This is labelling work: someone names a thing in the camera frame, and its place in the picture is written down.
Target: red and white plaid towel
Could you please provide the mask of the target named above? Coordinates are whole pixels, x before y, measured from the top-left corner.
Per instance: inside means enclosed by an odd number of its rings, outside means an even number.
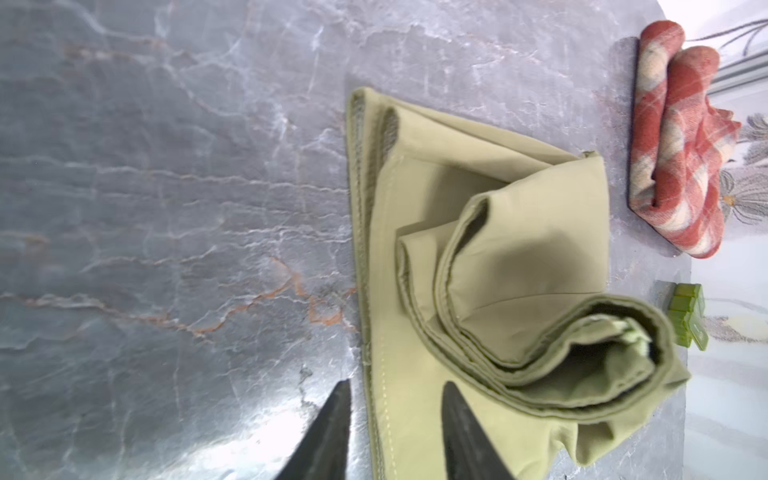
[[[720,168],[741,124],[706,95],[720,56],[709,47],[681,51],[684,41],[683,28],[666,20],[640,37],[629,205],[683,252],[708,258],[723,239]]]

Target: folded towel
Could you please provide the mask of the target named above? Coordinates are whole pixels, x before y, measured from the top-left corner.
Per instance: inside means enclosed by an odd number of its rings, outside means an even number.
[[[362,89],[347,151],[376,477],[445,478],[461,389],[510,471],[594,462],[688,378],[667,317],[601,293],[602,158]]]
[[[713,256],[723,240],[720,168],[741,124],[706,95],[720,56],[709,47],[680,51],[675,22],[648,25],[640,37],[630,158],[629,205],[692,257]]]

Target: marble table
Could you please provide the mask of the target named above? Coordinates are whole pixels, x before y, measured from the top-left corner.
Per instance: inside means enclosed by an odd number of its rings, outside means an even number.
[[[626,207],[635,0],[0,0],[0,478],[272,478],[339,379],[370,478],[344,104],[598,150],[609,290],[680,257]],[[682,392],[589,468],[681,478]]]

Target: olive green fabric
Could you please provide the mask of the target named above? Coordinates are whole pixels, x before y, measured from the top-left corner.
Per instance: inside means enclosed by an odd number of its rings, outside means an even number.
[[[603,160],[353,93],[347,150],[376,477],[444,478],[455,382],[510,471],[594,462],[688,373],[667,317],[602,293]]]

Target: garment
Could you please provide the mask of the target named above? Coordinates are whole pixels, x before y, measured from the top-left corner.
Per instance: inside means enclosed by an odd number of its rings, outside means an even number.
[[[668,319],[600,293],[602,158],[380,95],[347,114],[377,478],[444,478],[455,382],[510,471],[539,480],[627,438],[688,374]]]
[[[640,37],[629,205],[683,252],[708,258],[723,239],[720,168],[741,124],[707,97],[717,51],[680,51],[684,41],[683,28],[668,20],[648,25]]]

